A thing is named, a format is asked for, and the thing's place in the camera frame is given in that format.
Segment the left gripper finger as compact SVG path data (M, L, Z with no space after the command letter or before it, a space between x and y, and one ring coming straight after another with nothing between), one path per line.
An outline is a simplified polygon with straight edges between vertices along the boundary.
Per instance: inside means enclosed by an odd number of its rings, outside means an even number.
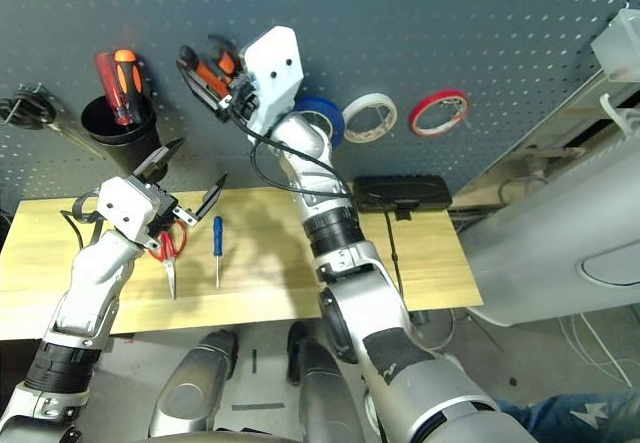
M202 204L195 212L193 226L199 223L217 203L223 191L227 177L228 173L225 172L202 197Z
M168 162L183 145L178 138L154 150L133 172L133 176L143 183L158 183L168 171Z

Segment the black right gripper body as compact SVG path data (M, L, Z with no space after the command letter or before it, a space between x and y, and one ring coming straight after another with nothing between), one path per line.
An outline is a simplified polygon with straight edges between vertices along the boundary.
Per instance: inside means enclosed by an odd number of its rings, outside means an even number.
M256 88L247 73L240 73L228 85L229 94L220 102L221 121L248 123L259 106Z

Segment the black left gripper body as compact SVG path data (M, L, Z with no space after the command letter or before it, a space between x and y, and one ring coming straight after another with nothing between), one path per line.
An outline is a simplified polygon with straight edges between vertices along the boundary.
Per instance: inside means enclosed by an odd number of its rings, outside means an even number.
M176 220L191 227L198 222L196 215L190 210L181 207L176 197L157 185L148 185L147 190L151 197L153 215L147 224L147 248L158 249L159 234L169 230Z

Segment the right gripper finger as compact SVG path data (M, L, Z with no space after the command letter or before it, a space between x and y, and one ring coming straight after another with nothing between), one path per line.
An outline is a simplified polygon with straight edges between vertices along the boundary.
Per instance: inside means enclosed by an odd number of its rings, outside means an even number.
M218 34L208 34L207 38L211 55L217 61L221 60L222 56L226 54L235 63L240 62L238 48L229 39Z
M221 116L219 102L229 94L227 84L201 61L191 65L177 60L176 66L192 94L216 116Z

